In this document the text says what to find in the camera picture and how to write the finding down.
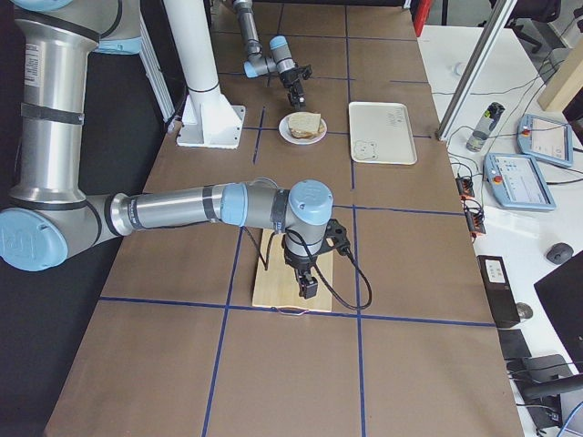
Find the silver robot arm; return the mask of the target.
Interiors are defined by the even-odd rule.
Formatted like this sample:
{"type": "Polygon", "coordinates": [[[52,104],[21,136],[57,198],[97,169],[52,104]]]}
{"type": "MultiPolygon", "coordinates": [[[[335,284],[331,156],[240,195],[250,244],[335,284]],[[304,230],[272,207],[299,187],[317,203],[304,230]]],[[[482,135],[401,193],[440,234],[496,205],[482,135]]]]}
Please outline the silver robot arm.
{"type": "MultiPolygon", "coordinates": [[[[78,187],[87,57],[90,52],[135,54],[141,48],[140,1],[11,1],[26,37],[23,135],[13,208],[1,211],[1,257],[21,270],[39,271],[97,244],[133,231],[222,222],[285,233],[286,264],[299,295],[317,293],[311,269],[324,248],[332,192],[304,180],[290,190],[267,178],[161,194],[86,195],[78,187]]],[[[261,53],[252,1],[230,1],[248,53],[247,77],[277,73],[295,109],[305,106],[299,66],[284,36],[261,53]]],[[[245,108],[221,93],[203,1],[163,1],[187,84],[188,147],[236,148],[245,108]]]]}
{"type": "Polygon", "coordinates": [[[307,80],[311,76],[311,66],[299,66],[295,62],[285,36],[275,36],[270,41],[271,56],[264,55],[255,25],[253,2],[237,0],[232,1],[231,4],[238,19],[247,53],[247,60],[243,64],[245,75],[248,78],[255,78],[277,74],[287,90],[290,104],[295,110],[304,110],[306,97],[302,80],[307,80]]]}

